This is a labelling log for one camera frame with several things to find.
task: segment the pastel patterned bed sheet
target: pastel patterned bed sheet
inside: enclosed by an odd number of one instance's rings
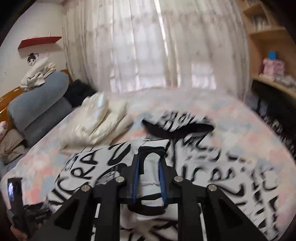
[[[114,143],[143,138],[146,132],[143,118],[164,111],[188,111],[205,115],[216,124],[215,145],[227,148],[232,154],[243,156],[258,165],[274,167],[279,176],[277,226],[283,233],[296,213],[296,166],[288,150],[276,135],[243,103],[216,91],[199,89],[149,89],[139,92],[111,95],[125,98],[128,112],[134,117],[131,129]],[[7,179],[22,177],[24,204],[43,202],[46,193],[64,167],[68,156],[59,153],[59,137],[75,112],[53,128],[8,172],[0,182],[0,189],[10,208]]]

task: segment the curtain fold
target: curtain fold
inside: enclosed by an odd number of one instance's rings
[[[68,0],[67,67],[100,91],[250,86],[247,36],[235,0]]]

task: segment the headboard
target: headboard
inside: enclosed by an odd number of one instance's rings
[[[4,96],[0,98],[0,122],[6,121],[8,123],[8,130],[11,129],[12,123],[10,121],[10,118],[7,114],[7,108],[8,104],[17,96],[19,96],[24,90],[20,87],[17,87],[8,93],[6,93]]]

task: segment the silver bolt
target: silver bolt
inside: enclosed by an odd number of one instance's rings
[[[174,177],[174,180],[178,183],[182,182],[183,181],[183,177],[180,177],[180,176],[175,176]]]
[[[83,192],[87,192],[87,191],[89,191],[91,189],[91,187],[89,186],[89,185],[83,185],[82,187],[81,187],[81,190],[83,191]]]
[[[119,176],[119,177],[115,178],[115,181],[118,183],[122,183],[124,181],[124,177]]]
[[[211,184],[211,185],[208,186],[208,189],[210,191],[216,191],[217,190],[217,187],[214,184]]]

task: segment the red shelf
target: red shelf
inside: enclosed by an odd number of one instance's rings
[[[17,49],[39,45],[39,44],[52,44],[56,41],[60,40],[62,37],[41,37],[41,38],[32,38],[32,39],[24,39],[20,42],[19,47]]]

